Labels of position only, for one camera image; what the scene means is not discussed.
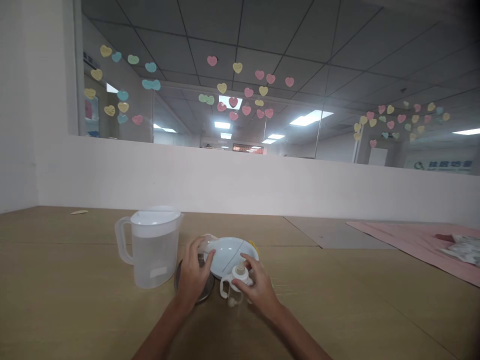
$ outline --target table surface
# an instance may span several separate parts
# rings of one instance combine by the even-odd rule
[[[133,210],[74,210],[0,215],[0,359],[131,359],[174,296],[173,278],[137,287],[118,255],[113,226]],[[335,360],[478,358],[480,289],[401,251],[322,249],[281,216],[187,213],[178,258],[205,233],[254,241],[280,301]],[[170,359],[291,359],[218,287]]]

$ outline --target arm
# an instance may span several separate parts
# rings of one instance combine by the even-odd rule
[[[234,279],[232,284],[239,288],[258,308],[261,314],[270,321],[295,357],[299,360],[332,360],[304,327],[300,325],[295,316],[279,302],[270,277],[265,272],[262,264],[247,254],[242,253],[241,256],[247,260],[253,269],[255,284],[247,286],[238,279]]]
[[[185,318],[194,308],[210,274],[210,267],[215,250],[206,259],[205,266],[200,268],[197,250],[204,237],[191,241],[185,247],[185,255],[181,263],[178,292],[166,307],[160,320],[153,327],[132,360],[164,359],[175,335]]]

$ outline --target pink mat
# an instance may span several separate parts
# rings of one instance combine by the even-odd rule
[[[347,225],[480,288],[480,267],[438,251],[438,249],[448,248],[453,243],[435,237],[435,234],[457,234],[480,238],[480,230],[450,224],[421,225],[349,221]]]

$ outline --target pitcher lid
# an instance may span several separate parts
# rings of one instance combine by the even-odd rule
[[[180,215],[180,210],[173,206],[152,206],[134,213],[130,221],[136,225],[161,225],[179,218]]]

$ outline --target pitcher handle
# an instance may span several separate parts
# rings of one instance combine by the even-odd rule
[[[124,229],[125,224],[131,224],[129,216],[122,217],[115,224],[116,243],[118,244],[118,253],[120,254],[121,259],[127,264],[133,265],[134,259],[127,252],[127,242],[125,241]]]

